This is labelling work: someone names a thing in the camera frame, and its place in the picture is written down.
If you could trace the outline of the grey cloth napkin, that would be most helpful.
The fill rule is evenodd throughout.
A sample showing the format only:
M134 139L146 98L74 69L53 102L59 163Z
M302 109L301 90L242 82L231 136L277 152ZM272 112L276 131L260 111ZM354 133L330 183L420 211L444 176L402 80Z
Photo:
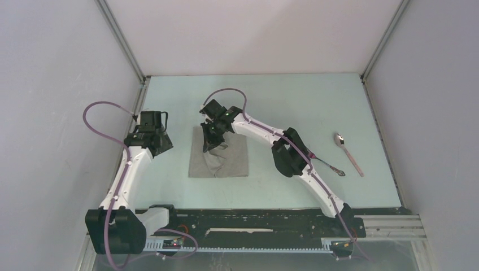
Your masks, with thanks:
M203 132L193 128L189 161L190 178L233 178L249 175L247 139L244 135L225 133L225 142L213 150L203 152Z

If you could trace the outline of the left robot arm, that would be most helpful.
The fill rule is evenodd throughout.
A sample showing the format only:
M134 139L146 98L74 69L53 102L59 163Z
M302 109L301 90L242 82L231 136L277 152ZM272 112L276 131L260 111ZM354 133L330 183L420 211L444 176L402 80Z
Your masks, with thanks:
M149 207L136 213L140 180L153 159L170 150L173 144L166 132L168 113L142 111L133 117L138 123L119 144L123 148L114 182L97 209L90 209L85 223L96 253L139 254L147 237L158 229L172 235L178 219L169 207Z

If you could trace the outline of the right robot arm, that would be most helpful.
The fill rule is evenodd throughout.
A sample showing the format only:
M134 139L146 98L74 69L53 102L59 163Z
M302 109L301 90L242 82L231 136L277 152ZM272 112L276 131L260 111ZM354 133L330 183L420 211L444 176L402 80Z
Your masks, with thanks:
M297 176L315 195L324 215L331 217L328 227L332 234L343 236L351 229L352 208L328 187L314 168L310 152L298 132L269 126L232 106L227 109L216 100L201 106L205 117L203 152L211 151L225 142L224 134L235 133L265 143L271 148L276 169L285 177Z

